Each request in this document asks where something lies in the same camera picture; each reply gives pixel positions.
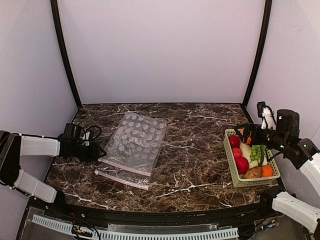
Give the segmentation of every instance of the black pole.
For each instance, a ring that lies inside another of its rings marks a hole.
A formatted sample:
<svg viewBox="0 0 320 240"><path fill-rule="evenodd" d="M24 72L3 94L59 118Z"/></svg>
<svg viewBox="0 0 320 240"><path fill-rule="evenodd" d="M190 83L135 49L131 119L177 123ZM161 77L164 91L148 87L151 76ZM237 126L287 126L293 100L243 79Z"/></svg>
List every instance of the black pole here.
<svg viewBox="0 0 320 240"><path fill-rule="evenodd" d="M65 44L64 34L62 32L62 26L61 26L61 22L60 22L60 14L59 14L57 0L51 0L51 10L52 10L53 22L54 22L54 27L55 27L55 33L56 33L56 37L58 39L58 44L59 44L59 48L60 48L60 53L61 53L65 73L66 73L66 76L69 81L69 85L70 85L70 88L72 91L74 101L76 103L77 108L79 109L79 108L81 108L82 103L81 103L80 96L79 96L79 93L77 90L74 76L72 74L72 70L71 70L71 66L70 66L70 62L69 62L69 58L68 58L68 54L67 54L67 48L66 48L66 44Z"/></svg>
<svg viewBox="0 0 320 240"><path fill-rule="evenodd" d="M272 0L265 0L264 13L263 13L262 26L261 26L261 31L260 31L258 47L256 49L249 83L246 88L245 95L244 95L243 102L242 102L242 107L244 109L247 108L247 105L249 103L250 96L251 96L252 90L254 88L257 73L259 70L259 65L260 65L262 53L264 51L264 46L265 46L267 31L268 31L268 25L269 25L269 19L270 19L270 13L271 13L271 5L272 5Z"/></svg>

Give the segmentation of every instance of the green basket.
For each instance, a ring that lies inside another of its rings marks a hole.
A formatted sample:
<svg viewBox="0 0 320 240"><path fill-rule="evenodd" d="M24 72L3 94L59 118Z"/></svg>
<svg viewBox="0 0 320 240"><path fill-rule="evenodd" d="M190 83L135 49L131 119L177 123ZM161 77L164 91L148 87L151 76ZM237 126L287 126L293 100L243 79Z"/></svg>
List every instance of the green basket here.
<svg viewBox="0 0 320 240"><path fill-rule="evenodd" d="M270 162L268 162L268 165L271 166L273 169L273 176L244 179L243 174L239 175L236 161L235 161L235 158L234 158L234 155L232 152L232 148L231 148L231 145L229 142L229 138L228 138L233 135L236 135L235 130L233 130L233 129L225 130L223 144L224 144L226 157L227 157L228 163L229 163L229 169L230 169L230 173L231 173L231 177L232 177L233 186L235 188L268 185L274 179L277 179L280 177L280 172L279 172L278 166L276 164L276 161L274 159L271 160ZM271 158L273 156L272 152L270 150L268 150L267 153L268 153L269 158Z"/></svg>

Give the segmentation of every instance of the marble surface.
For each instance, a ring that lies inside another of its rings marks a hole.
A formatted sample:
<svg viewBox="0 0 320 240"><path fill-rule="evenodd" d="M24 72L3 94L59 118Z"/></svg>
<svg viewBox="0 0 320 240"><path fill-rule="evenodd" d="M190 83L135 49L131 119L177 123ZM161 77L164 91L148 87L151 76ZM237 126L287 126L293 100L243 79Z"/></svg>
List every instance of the marble surface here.
<svg viewBox="0 0 320 240"><path fill-rule="evenodd" d="M74 123L98 125L104 148L127 112L167 120L167 129L149 190L94 174L99 162L57 157L46 183L62 190L69 204L134 212L190 212L257 203L272 185L232 184L223 145L224 132L248 122L238 104L93 104L84 105Z"/></svg>

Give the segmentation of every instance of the white backdrop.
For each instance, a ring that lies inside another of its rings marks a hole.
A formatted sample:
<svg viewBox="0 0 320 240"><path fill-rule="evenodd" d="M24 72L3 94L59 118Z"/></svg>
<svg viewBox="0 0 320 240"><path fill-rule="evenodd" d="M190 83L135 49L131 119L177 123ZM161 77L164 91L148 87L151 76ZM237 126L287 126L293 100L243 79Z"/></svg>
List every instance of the white backdrop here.
<svg viewBox="0 0 320 240"><path fill-rule="evenodd" d="M61 59L50 1L0 1L0 130L57 137L77 107ZM51 157L22 157L43 180ZM0 240L14 240L28 198L0 186Z"/></svg>
<svg viewBox="0 0 320 240"><path fill-rule="evenodd" d="M82 103L241 103L264 3L59 1Z"/></svg>
<svg viewBox="0 0 320 240"><path fill-rule="evenodd" d="M256 122L257 102L276 112L291 109L300 114L300 137L320 148L320 2L273 1L261 64L248 111ZM319 196L292 163L277 158L287 189L320 208Z"/></svg>

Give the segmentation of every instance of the plastic bag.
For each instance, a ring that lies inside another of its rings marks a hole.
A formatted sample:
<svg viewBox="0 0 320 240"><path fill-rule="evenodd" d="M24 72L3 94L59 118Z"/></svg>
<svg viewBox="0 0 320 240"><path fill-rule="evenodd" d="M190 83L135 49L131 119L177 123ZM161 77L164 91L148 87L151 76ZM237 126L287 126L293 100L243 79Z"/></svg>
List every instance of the plastic bag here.
<svg viewBox="0 0 320 240"><path fill-rule="evenodd" d="M104 162L99 165L99 167L94 171L94 173L135 188L140 188L144 190L149 189L149 176L144 176L134 172L126 171L124 169L109 165Z"/></svg>
<svg viewBox="0 0 320 240"><path fill-rule="evenodd" d="M107 155L99 161L150 177L166 128L165 119L126 113L104 149Z"/></svg>

